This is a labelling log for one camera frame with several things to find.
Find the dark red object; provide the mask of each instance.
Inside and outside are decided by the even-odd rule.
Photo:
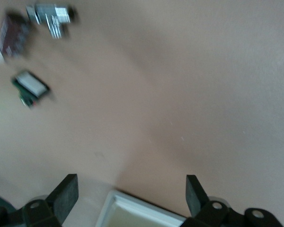
[[[10,57],[20,55],[29,30],[30,23],[21,14],[6,13],[0,31],[0,51]]]

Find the white tray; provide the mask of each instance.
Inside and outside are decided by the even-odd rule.
[[[112,190],[106,198],[96,227],[179,227],[185,219],[130,195]]]

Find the beige surface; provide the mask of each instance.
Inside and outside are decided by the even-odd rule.
[[[25,13],[25,0],[0,0]],[[94,226],[114,186],[188,215],[185,176],[284,224],[284,1],[74,1],[69,39],[35,29],[0,66],[0,194],[21,207],[78,173],[64,226]],[[10,77],[53,90],[34,110]]]

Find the t-shaped metal connector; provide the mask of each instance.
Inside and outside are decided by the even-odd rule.
[[[35,4],[27,6],[27,14],[31,22],[47,23],[53,38],[64,36],[63,24],[74,19],[74,10],[69,5]]]

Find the red component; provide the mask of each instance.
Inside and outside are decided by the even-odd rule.
[[[23,52],[30,23],[21,14],[8,12],[0,31],[0,51],[8,56],[18,56]]]

